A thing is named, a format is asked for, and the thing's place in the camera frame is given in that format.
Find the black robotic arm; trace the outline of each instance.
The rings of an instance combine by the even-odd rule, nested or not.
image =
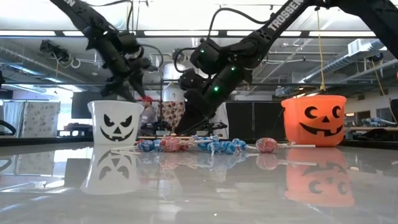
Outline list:
[[[134,34],[118,31],[100,13],[81,0],[50,1],[62,10],[88,39],[86,49],[96,49],[104,61],[103,68],[111,70],[113,76],[101,94],[118,94],[129,101],[135,101],[128,87],[124,86],[127,80],[138,94],[145,97],[141,69],[148,68],[151,62],[148,58],[142,58],[144,49],[138,44]],[[126,54],[134,54],[140,49],[138,58],[125,57]]]
[[[209,38],[201,40],[190,61],[209,78],[202,78],[192,68],[183,71],[180,87],[186,90],[184,97],[187,101],[175,132],[187,133],[203,126],[243,80],[251,83],[252,69],[261,63],[275,40],[309,6],[336,6],[359,16],[398,58],[398,10],[390,0],[288,0],[264,26],[237,44],[220,47]]]

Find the white jack-o'-lantern bucket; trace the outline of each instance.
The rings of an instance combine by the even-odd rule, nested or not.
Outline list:
[[[92,195],[135,192],[140,187],[134,154],[119,154],[112,146],[95,145],[86,180],[81,191]]]
[[[144,107],[138,103],[99,100],[88,103],[93,118],[94,144],[133,145]]]

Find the person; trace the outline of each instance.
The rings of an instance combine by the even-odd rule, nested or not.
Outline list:
[[[143,98],[142,105],[144,106],[144,111],[141,114],[140,127],[142,127],[145,124],[153,123],[156,121],[156,110],[152,106],[152,98],[149,96]],[[152,130],[150,129],[142,129],[140,130],[140,135],[143,134],[151,135],[153,133]]]

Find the yellow string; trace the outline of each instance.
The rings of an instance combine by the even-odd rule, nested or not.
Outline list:
[[[383,96],[384,96],[386,99],[388,99],[387,96],[386,96],[386,94],[384,93],[383,87],[381,86],[381,82],[380,82],[380,79],[379,79],[379,75],[377,74],[377,70],[375,70],[374,73],[376,74],[377,82],[379,83],[379,87],[380,87],[381,93],[383,94]],[[389,109],[390,109],[392,118],[394,118],[394,121],[395,121],[396,123],[398,123],[398,122],[397,122],[397,118],[394,116],[394,114],[393,114],[393,112],[392,112],[391,104],[389,104],[388,107],[389,107]]]
[[[319,43],[319,53],[321,56],[321,77],[322,77],[322,82],[321,82],[321,86],[319,87],[319,89],[321,89],[322,91],[326,91],[325,88],[325,77],[323,76],[323,56],[322,56],[322,47],[321,47],[321,25],[320,25],[320,21],[319,21],[319,10],[317,10],[317,19],[318,19],[318,43]]]

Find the ductwork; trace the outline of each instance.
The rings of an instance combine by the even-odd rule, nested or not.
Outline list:
[[[33,70],[35,72],[43,73],[44,75],[55,75],[57,67],[55,63],[51,64],[47,59],[39,57],[7,39],[0,39],[0,58],[7,62],[21,63],[21,66]],[[60,78],[65,77],[70,80],[85,82],[83,79],[74,77],[66,69],[59,67],[58,75]]]
[[[339,54],[337,59],[328,61],[323,66],[323,74],[329,74],[354,63],[355,61],[376,55],[384,44],[380,40],[357,39],[348,44],[348,50]],[[309,71],[298,83],[311,83],[322,74],[321,66]],[[289,95],[295,87],[287,86],[276,91],[277,96]]]

